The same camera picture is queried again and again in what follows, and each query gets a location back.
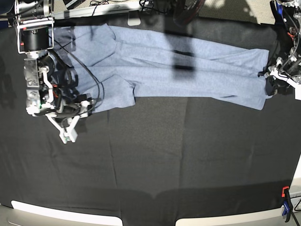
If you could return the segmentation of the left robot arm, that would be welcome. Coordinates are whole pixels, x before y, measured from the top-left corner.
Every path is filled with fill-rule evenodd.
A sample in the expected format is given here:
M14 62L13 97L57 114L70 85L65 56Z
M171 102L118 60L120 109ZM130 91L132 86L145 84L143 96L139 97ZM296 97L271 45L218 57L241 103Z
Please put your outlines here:
M273 96L294 90L294 98L301 99L301 2L299 0L271 0L270 8L275 24L285 28L292 39L292 47L285 58L277 57L265 73L266 93Z

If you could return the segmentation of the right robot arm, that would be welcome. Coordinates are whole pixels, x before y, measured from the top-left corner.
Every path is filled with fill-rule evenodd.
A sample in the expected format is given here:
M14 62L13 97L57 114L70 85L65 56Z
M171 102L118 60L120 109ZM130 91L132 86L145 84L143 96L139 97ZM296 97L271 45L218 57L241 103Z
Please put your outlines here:
M51 0L16 0L14 4L17 50L26 54L26 111L32 116L53 118L87 117L92 108L88 98L69 100L63 85L55 81L54 4Z

